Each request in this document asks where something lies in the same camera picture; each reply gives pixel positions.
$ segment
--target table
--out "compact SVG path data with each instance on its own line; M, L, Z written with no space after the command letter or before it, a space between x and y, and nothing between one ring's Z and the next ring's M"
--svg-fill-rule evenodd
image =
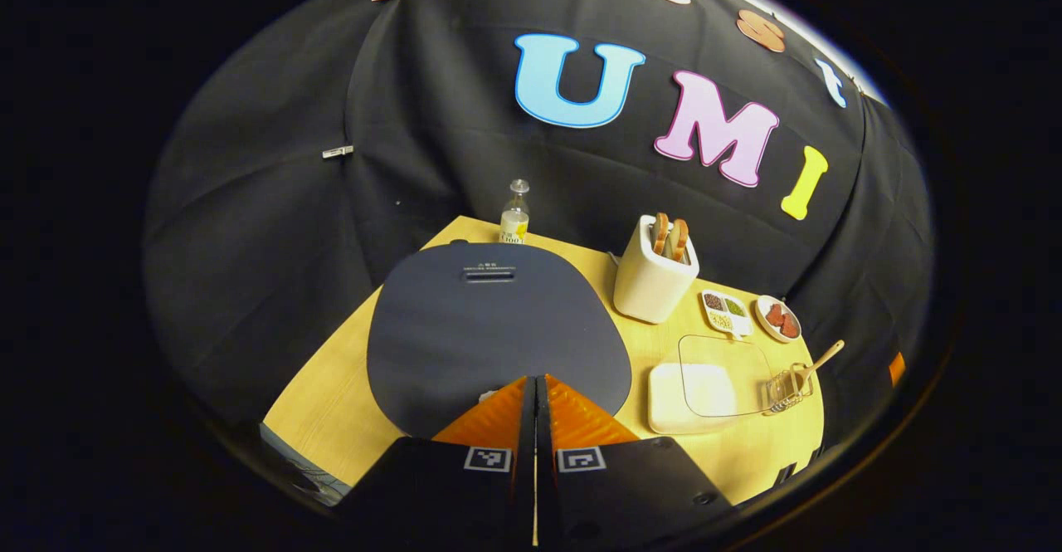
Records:
M446 245L457 238L468 242L497 242L498 226L459 215L424 248ZM667 322L650 325L622 316L612 304L616 265L606 253L587 249L541 235L527 234L527 245L541 246L568 260L597 292L616 324L631 359L631 393L616 419L643 438L660 434L649 429L649 372L657 363L675 360L680 338L687 333L721 337L707 325L699 292L705 288L751 304L751 292L706 280L695 280ZM376 290L343 322L288 382L266 415L264 424L299 454L346 484L354 485L401 431L383 416L369 387L365 352L369 326L379 298ZM771 367L811 364L803 338L783 345L757 325L744 340L758 345ZM777 415L751 415L710 434L673 436L698 467L731 503L769 489L777 473L795 463L807 466L822 444L823 408L818 382L815 394Z

